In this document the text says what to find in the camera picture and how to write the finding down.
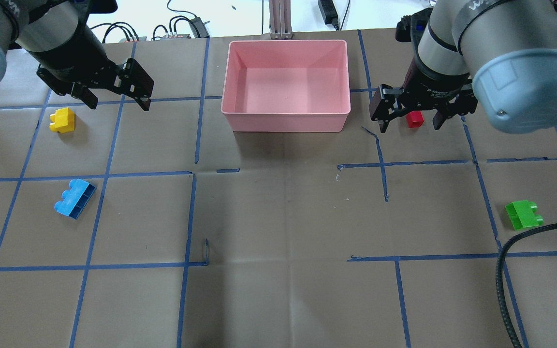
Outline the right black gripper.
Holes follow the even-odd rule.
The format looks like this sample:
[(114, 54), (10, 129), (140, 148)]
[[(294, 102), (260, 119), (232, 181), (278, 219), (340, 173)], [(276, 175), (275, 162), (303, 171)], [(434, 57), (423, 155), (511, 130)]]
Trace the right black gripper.
[(466, 86), (469, 81), (468, 73), (444, 75), (409, 68), (402, 88), (378, 86), (370, 101), (370, 119), (378, 123), (380, 133), (385, 133), (391, 121), (407, 115), (407, 109), (435, 109), (433, 128), (440, 130), (446, 120), (476, 111), (478, 101)]

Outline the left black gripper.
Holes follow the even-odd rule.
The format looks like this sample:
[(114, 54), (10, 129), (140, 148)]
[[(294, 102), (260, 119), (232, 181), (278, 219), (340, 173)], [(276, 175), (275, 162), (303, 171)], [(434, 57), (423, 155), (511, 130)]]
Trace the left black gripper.
[(37, 75), (57, 95), (69, 94), (91, 110), (96, 110), (99, 99), (92, 89), (106, 89), (133, 99), (148, 112), (154, 81), (133, 58), (96, 62), (75, 61), (71, 66), (55, 67), (54, 61), (38, 59)]

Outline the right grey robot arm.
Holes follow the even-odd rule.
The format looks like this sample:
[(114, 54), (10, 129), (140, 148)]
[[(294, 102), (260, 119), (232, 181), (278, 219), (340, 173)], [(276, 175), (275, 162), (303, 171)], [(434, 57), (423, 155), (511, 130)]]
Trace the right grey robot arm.
[(369, 104), (381, 132), (427, 110), (439, 130), (477, 106), (501, 132), (557, 126), (557, 0), (439, 0), (402, 17), (395, 38), (413, 59), (403, 84), (378, 86)]

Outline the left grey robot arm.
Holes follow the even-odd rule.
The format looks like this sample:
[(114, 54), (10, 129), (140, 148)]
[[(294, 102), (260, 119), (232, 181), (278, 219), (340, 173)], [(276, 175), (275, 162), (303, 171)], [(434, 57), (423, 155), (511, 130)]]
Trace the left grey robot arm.
[(135, 59), (111, 61), (87, 20), (90, 14), (117, 11), (115, 0), (0, 0), (0, 82), (6, 54), (17, 44), (38, 62), (37, 75), (60, 96), (91, 109), (95, 89), (136, 101), (148, 111), (154, 81)]

